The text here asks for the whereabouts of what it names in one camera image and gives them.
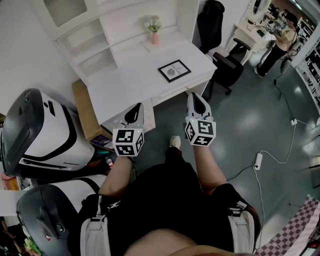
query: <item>picture frame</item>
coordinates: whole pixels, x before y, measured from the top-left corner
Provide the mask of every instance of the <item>picture frame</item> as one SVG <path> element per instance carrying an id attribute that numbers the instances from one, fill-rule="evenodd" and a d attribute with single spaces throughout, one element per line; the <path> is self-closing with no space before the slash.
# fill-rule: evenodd
<path id="1" fill-rule="evenodd" d="M 191 73 L 191 70 L 180 59 L 159 67 L 158 71 L 169 83 Z"/>

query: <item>black shorts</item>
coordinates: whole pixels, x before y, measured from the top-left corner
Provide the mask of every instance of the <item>black shorts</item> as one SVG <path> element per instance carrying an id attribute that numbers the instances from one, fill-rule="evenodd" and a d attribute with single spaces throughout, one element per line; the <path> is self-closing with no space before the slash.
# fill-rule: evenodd
<path id="1" fill-rule="evenodd" d="M 107 212 L 111 255 L 124 255 L 131 244 L 157 229 L 170 229 L 198 245 L 233 252 L 228 214 L 229 208 L 239 201 L 248 205 L 231 184 L 220 185 L 211 196 L 204 194 L 197 174 L 187 162 L 156 165 L 139 175 L 120 200 L 102 198 L 101 209 Z M 69 248 L 79 248 L 72 244 L 72 238 L 77 241 L 79 225 L 81 227 L 88 216 L 96 215 L 97 202 L 96 195 L 85 200 L 78 228 L 70 234 Z"/>

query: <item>white desk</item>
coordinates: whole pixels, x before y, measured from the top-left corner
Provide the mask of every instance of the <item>white desk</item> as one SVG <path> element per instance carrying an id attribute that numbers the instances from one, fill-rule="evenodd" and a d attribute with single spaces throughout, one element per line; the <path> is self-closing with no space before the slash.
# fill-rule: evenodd
<path id="1" fill-rule="evenodd" d="M 244 58 L 241 61 L 241 64 L 244 65 L 249 60 L 252 53 L 256 53 L 260 49 L 264 49 L 268 46 L 268 44 L 272 40 L 272 35 L 266 31 L 264 25 L 250 25 L 247 22 L 241 22 L 234 25 L 236 26 L 236 30 L 233 36 L 228 41 L 225 49 L 228 53 L 232 50 L 235 44 L 234 38 L 238 38 L 239 40 L 250 46 L 251 50 L 246 52 Z M 265 33 L 264 37 L 261 37 L 257 33 L 258 30 L 262 30 Z"/>
<path id="2" fill-rule="evenodd" d="M 150 53 L 142 43 L 120 52 L 122 65 L 100 70 L 90 77 L 88 92 L 100 125 L 108 130 L 119 123 L 117 115 L 143 103 L 145 130 L 155 128 L 153 107 L 182 92 L 202 95 L 216 66 L 192 43 L 182 41 Z M 169 83 L 158 68 L 181 60 L 191 73 Z"/>

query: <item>gray floor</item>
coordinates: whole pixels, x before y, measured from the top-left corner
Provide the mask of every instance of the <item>gray floor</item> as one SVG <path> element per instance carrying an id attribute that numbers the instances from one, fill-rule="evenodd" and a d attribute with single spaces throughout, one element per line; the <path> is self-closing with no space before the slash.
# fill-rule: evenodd
<path id="1" fill-rule="evenodd" d="M 230 96 L 226 96 L 218 84 L 214 87 L 210 106 L 217 136 L 210 149 L 227 179 L 253 165 L 260 150 L 270 152 L 280 162 L 288 155 L 294 128 L 286 102 L 283 98 L 278 100 L 279 93 L 273 85 L 273 79 L 280 74 L 279 65 L 280 62 L 261 79 L 248 62 L 240 79 L 231 87 L 233 92 Z M 296 119 L 312 126 L 319 125 L 318 111 L 305 84 L 292 67 L 278 79 L 278 86 L 286 94 Z M 156 129 L 145 134 L 144 146 L 136 159 L 138 173 L 163 163 L 171 135 L 185 137 L 186 105 L 187 95 L 182 93 L 154 108 Z M 278 164 L 263 154 L 258 172 L 267 223 L 262 235 L 263 244 L 298 210 L 289 206 L 289 202 L 302 205 L 308 193 L 320 198 L 320 189 L 313 189 L 311 171 L 306 169 L 312 165 L 312 160 L 320 156 L 320 137 L 314 139 L 316 136 L 310 128 L 298 123 L 286 164 Z M 195 167 L 193 149 L 187 139 L 182 140 L 181 150 L 184 159 Z M 230 183 L 257 209 L 262 219 L 254 171 L 249 168 Z"/>

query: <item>white shoe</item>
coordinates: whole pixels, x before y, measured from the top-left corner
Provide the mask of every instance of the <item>white shoe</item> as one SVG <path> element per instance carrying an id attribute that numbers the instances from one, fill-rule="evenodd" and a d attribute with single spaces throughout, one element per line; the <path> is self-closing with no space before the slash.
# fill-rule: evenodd
<path id="1" fill-rule="evenodd" d="M 174 136 L 171 137 L 169 148 L 171 148 L 171 147 L 176 147 L 178 150 L 180 149 L 180 147 L 181 147 L 180 136 L 174 135 Z"/>
<path id="2" fill-rule="evenodd" d="M 253 71 L 254 71 L 254 72 L 255 72 L 259 77 L 264 78 L 263 76 L 259 75 L 259 73 L 258 73 L 258 70 L 257 70 L 257 67 L 256 67 L 256 66 L 253 68 Z"/>

